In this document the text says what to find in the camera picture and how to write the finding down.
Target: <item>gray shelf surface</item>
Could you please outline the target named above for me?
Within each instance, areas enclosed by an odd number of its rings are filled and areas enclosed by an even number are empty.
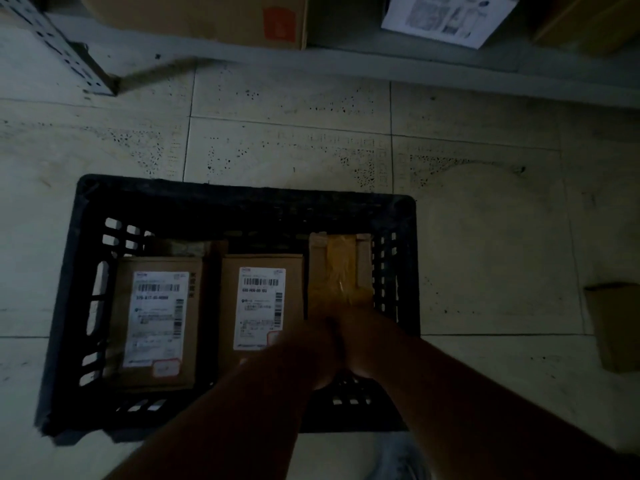
[[[79,0],[50,0],[47,15],[71,41],[123,44],[162,54],[414,82],[432,86],[640,108],[640,40],[592,58],[529,40],[516,8],[479,50],[380,29],[383,0],[312,0],[307,49],[274,50],[121,31]]]

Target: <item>crate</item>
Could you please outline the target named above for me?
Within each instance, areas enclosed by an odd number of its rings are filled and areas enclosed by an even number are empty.
[[[215,367],[199,362],[196,387],[189,391],[124,394],[103,384],[117,258],[144,255],[146,236],[226,238],[231,253],[308,256],[311,232],[371,233],[375,306],[407,333],[420,334],[411,197],[82,177],[60,272],[36,427],[58,445],[75,444],[98,429],[115,442],[139,441],[215,383]],[[404,423],[382,388],[348,375],[314,393],[301,427],[302,432],[399,429],[405,429]]]

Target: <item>person's right arm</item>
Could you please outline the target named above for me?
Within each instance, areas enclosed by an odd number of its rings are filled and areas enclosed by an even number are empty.
[[[348,367],[385,389],[439,480],[630,478],[610,448],[391,320],[339,323]]]

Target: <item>shoe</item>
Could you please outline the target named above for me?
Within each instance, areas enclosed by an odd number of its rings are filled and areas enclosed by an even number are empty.
[[[431,480],[422,454],[410,433],[381,435],[380,455],[376,468],[366,480]]]

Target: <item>person's left arm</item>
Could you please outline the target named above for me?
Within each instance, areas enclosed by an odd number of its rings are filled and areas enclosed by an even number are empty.
[[[156,432],[108,479],[284,479],[311,393],[340,366],[328,322],[305,322]]]

